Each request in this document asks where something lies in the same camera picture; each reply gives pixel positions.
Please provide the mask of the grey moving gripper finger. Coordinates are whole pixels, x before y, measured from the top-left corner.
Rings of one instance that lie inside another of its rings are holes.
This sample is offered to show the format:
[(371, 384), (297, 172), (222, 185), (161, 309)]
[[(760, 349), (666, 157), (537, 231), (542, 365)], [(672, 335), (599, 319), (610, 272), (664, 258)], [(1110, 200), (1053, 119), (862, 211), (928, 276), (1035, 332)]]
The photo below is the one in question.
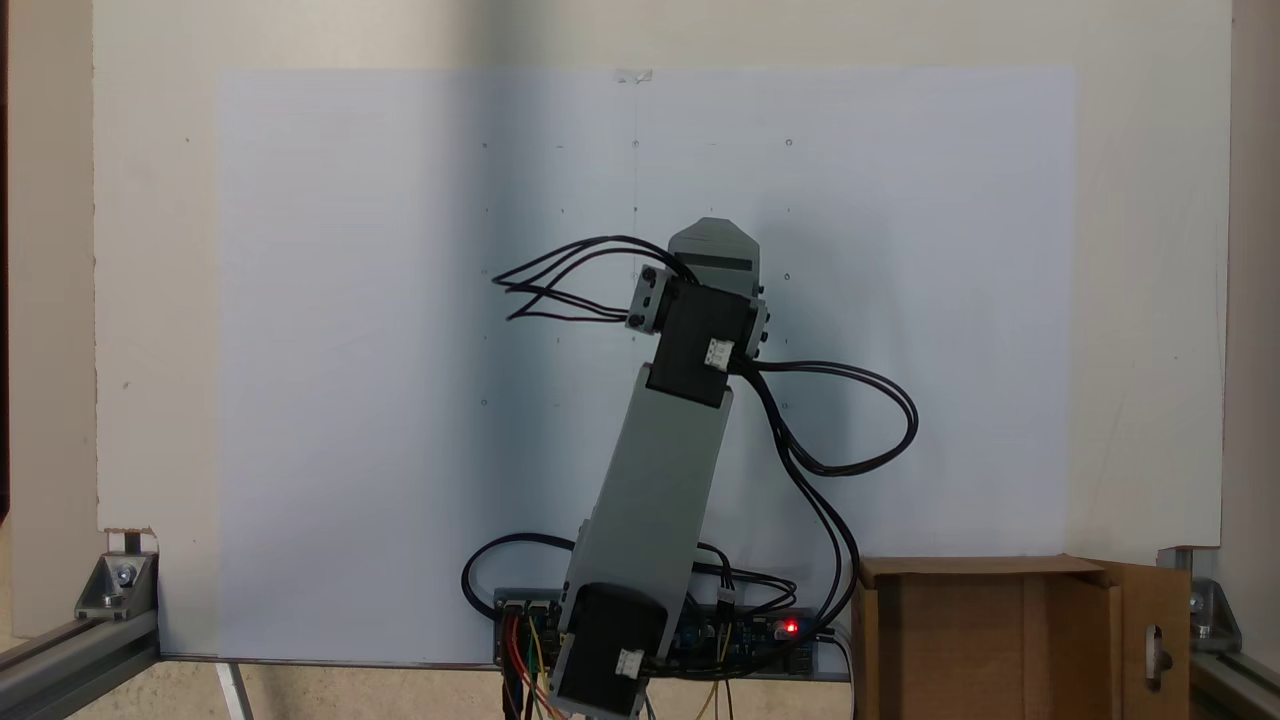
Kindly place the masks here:
[(722, 218), (704, 217), (676, 232), (668, 242), (668, 251), (680, 255), (707, 255), (716, 258), (759, 258), (759, 243), (735, 223)]

